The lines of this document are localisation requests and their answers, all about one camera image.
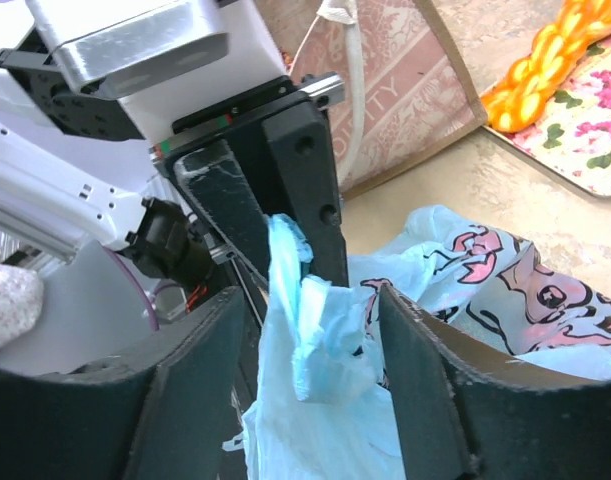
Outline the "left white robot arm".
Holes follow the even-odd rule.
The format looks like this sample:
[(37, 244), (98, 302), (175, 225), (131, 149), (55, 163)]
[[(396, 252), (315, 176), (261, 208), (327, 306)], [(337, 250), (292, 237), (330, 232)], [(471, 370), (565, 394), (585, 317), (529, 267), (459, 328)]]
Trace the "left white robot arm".
[(345, 285), (327, 111), (344, 98), (333, 72), (281, 76), (175, 120), (150, 146), (154, 168), (179, 202), (101, 181), (0, 123), (0, 190), (83, 229), (151, 278), (192, 289), (240, 260), (268, 280), (268, 220), (283, 214), (306, 236), (314, 271)]

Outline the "blue plastic bag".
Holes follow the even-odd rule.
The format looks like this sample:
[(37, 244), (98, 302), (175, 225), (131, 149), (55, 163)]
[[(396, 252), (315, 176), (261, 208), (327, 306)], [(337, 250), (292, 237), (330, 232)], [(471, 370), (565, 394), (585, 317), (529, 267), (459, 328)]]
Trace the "blue plastic bag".
[(311, 272), (293, 220), (267, 225), (258, 391), (242, 417), (251, 479), (410, 479), (380, 331), (386, 286), (514, 359), (611, 380), (611, 299), (544, 266), (531, 241), (424, 207), (388, 246), (351, 256), (340, 287)]

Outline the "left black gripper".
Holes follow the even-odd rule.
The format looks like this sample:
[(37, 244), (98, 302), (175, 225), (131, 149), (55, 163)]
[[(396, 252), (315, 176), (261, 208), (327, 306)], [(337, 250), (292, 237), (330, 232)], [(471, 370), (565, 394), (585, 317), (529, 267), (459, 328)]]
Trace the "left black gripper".
[(313, 252), (312, 273), (348, 285), (327, 114), (344, 99), (335, 72), (306, 75), (300, 84), (281, 76), (174, 121), (171, 136), (151, 150), (191, 210), (264, 290), (270, 263), (264, 214), (274, 213), (300, 227)]

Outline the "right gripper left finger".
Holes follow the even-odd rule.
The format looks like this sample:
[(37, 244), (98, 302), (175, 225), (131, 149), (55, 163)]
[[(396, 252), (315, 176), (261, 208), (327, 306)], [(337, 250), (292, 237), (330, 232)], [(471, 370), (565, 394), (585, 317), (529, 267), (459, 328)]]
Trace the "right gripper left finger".
[(244, 327), (227, 288), (69, 374), (0, 369), (0, 479), (213, 479)]

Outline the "brown paper grocery bag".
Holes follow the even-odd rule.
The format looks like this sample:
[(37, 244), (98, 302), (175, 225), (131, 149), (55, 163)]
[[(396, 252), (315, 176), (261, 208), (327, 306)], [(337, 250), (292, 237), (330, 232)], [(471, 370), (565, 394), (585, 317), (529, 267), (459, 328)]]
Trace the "brown paper grocery bag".
[(359, 195), (483, 125), (470, 74), (431, 1), (259, 1), (290, 75), (336, 72), (330, 111), (339, 187)]

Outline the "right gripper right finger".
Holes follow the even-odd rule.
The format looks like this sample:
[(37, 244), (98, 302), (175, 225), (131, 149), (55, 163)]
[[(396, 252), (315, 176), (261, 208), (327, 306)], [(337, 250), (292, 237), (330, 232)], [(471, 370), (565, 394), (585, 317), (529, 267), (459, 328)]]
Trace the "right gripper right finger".
[(396, 289), (380, 331), (410, 479), (611, 479), (611, 380), (514, 359)]

